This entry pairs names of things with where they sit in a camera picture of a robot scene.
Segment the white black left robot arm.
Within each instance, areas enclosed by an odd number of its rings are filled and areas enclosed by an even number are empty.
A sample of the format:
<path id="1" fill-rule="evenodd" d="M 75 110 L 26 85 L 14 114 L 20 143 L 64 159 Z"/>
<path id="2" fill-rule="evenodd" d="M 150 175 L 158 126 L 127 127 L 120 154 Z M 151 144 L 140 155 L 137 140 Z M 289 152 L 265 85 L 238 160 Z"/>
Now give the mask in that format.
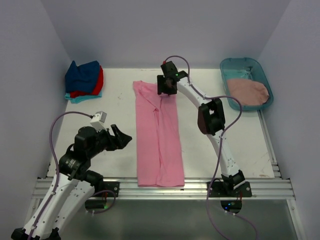
<path id="1" fill-rule="evenodd" d="M 59 240 L 60 233 L 90 197 L 117 194 L 106 189 L 104 177 L 89 168 L 91 160 L 103 151 L 122 150 L 132 137 L 111 125 L 96 130 L 85 126 L 78 130 L 74 143 L 60 158 L 48 192 L 40 206 L 24 225 L 11 234 L 13 240 Z"/>

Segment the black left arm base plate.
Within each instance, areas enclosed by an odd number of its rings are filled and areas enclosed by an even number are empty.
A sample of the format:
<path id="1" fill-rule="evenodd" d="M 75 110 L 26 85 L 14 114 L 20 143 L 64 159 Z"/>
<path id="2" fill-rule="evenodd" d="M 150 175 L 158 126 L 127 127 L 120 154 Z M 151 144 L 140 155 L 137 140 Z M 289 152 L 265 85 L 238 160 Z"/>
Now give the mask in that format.
<path id="1" fill-rule="evenodd" d="M 104 181 L 100 187 L 101 191 L 108 190 L 110 192 L 103 192 L 100 194 L 102 198 L 117 198 L 119 196 L 120 183 L 118 181 Z"/>

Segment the pink t-shirt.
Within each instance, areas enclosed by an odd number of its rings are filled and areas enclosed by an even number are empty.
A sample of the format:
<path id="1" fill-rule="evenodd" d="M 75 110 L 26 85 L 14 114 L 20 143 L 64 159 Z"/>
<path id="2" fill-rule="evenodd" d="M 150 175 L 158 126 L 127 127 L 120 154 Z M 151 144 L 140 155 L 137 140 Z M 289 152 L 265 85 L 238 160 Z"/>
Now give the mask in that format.
<path id="1" fill-rule="evenodd" d="M 144 81 L 134 81 L 133 90 L 138 186 L 184 186 L 175 95 L 159 95 L 156 84 Z"/>

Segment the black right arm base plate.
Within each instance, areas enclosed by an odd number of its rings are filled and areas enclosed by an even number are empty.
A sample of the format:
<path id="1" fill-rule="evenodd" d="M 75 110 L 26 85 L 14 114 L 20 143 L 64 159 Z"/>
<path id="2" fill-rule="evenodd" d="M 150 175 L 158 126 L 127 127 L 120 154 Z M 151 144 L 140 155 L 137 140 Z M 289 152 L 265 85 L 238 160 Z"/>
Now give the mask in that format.
<path id="1" fill-rule="evenodd" d="M 250 198 L 253 196 L 251 186 L 248 181 L 230 192 L 227 192 L 224 188 L 223 182 L 221 181 L 214 181 L 211 185 L 208 181 L 206 184 L 210 198 Z"/>

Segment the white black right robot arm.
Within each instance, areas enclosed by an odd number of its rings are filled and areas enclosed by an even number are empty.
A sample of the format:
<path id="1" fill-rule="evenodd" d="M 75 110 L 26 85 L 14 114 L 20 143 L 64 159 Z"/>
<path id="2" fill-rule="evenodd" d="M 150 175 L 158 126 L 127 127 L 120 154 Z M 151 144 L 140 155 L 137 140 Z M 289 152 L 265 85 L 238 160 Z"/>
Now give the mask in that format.
<path id="1" fill-rule="evenodd" d="M 162 74 L 157 76 L 157 93 L 175 95 L 180 92 L 197 107 L 197 126 L 208 137 L 218 157 L 223 192 L 227 196 L 235 196 L 246 180 L 227 141 L 223 97 L 206 96 L 192 83 L 190 69 L 179 71 L 169 60 L 165 60 L 160 67 Z"/>

